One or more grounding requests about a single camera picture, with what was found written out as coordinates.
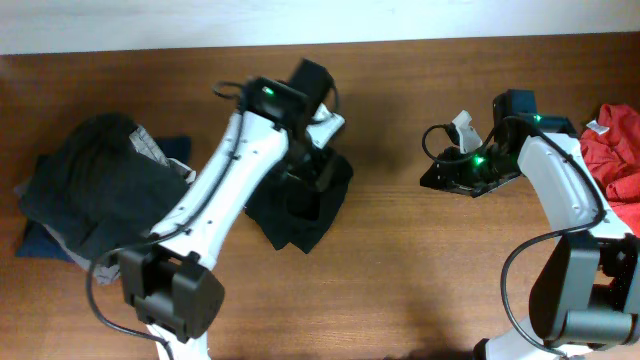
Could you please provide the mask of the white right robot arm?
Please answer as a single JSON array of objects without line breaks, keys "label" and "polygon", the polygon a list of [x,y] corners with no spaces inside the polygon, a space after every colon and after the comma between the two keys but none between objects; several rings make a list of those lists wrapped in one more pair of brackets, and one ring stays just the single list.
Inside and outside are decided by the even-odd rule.
[{"label": "white right robot arm", "polygon": [[496,115],[480,139],[461,112],[442,125],[452,145],[434,157],[423,187],[478,197],[519,176],[533,186],[548,233],[516,247],[500,275],[501,301],[511,306],[507,278],[514,260],[546,240],[556,245],[537,277],[528,316],[474,347],[474,359],[582,359],[639,340],[639,239],[607,203],[589,173],[571,122],[536,113]]}]

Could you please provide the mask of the black polo shirt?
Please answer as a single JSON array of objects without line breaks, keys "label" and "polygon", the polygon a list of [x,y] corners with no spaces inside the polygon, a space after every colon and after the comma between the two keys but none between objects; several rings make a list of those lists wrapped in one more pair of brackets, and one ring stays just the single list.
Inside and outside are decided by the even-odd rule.
[{"label": "black polo shirt", "polygon": [[351,164],[338,155],[335,172],[323,192],[292,178],[265,178],[246,203],[245,213],[275,250],[293,244],[308,254],[337,217],[353,175]]}]

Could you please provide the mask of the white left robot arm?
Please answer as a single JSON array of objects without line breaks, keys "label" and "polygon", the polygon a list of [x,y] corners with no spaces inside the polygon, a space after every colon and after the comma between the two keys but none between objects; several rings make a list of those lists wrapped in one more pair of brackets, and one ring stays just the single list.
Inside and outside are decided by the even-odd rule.
[{"label": "white left robot arm", "polygon": [[344,125],[325,106],[336,91],[328,75],[241,85],[203,171],[152,227],[148,245],[119,252],[125,301],[160,358],[207,357],[207,332],[225,296],[213,270],[240,213],[271,240],[303,251],[331,226],[353,174],[329,146]]}]

